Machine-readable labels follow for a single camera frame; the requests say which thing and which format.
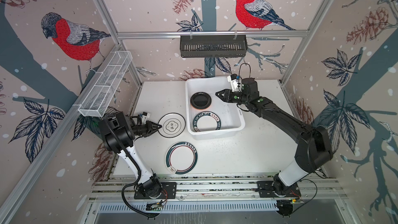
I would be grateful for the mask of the white plate black line pattern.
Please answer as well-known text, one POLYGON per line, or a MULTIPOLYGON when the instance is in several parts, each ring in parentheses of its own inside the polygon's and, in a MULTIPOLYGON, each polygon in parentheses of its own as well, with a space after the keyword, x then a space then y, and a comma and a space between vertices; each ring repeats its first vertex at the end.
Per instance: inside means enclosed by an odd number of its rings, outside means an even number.
POLYGON ((186 127, 185 118, 178 113, 169 113, 164 115, 158 122, 162 127, 158 133, 164 138, 175 138, 182 134, 186 127))

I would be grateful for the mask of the white plate dark lettered rim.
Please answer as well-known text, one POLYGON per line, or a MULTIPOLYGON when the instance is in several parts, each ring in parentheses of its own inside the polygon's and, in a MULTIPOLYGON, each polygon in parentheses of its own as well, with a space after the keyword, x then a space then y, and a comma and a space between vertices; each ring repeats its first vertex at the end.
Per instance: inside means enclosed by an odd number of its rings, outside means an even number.
POLYGON ((220 130, 221 119, 213 112, 200 112, 193 118, 192 127, 195 132, 220 130))

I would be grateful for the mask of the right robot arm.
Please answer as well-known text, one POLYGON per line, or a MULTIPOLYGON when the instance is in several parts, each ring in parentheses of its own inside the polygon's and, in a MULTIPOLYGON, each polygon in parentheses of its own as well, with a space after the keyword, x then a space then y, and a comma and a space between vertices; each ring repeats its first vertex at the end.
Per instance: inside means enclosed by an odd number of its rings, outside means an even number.
POLYGON ((237 90, 223 89, 216 96, 226 103, 244 105, 247 112, 265 119, 284 131, 297 144, 294 160, 274 176, 273 192, 284 197, 297 182, 314 173, 333 158, 332 142, 322 126, 313 127, 279 108, 272 100, 260 95, 254 78, 245 78, 237 90))

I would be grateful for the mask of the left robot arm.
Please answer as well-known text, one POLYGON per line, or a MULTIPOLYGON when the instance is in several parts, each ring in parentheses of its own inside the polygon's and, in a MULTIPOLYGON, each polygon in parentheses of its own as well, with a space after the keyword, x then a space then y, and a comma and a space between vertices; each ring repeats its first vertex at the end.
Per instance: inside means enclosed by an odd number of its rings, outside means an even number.
POLYGON ((139 194, 157 198, 162 193, 162 184, 153 170, 140 158, 134 142, 155 134, 162 126, 149 120, 142 121, 138 116, 135 118, 137 123, 122 112, 105 114, 98 123, 103 145, 127 163, 135 176, 132 186, 139 194))

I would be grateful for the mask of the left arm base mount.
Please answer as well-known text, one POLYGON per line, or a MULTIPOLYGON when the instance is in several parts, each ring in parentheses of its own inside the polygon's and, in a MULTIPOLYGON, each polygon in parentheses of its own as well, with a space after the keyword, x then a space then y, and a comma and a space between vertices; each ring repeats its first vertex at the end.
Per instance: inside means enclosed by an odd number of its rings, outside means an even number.
POLYGON ((151 188, 147 188, 144 193, 136 190, 134 194, 135 200, 169 200, 175 199, 177 191, 176 182, 165 182, 154 185, 151 188))

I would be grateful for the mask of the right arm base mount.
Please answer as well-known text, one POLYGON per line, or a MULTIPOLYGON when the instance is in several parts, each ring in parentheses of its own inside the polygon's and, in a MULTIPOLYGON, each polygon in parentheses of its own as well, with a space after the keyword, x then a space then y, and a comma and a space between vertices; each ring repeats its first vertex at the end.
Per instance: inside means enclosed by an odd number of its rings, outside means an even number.
POLYGON ((257 189, 260 198, 300 198, 301 193, 297 183, 285 186, 274 181, 257 181, 257 189))

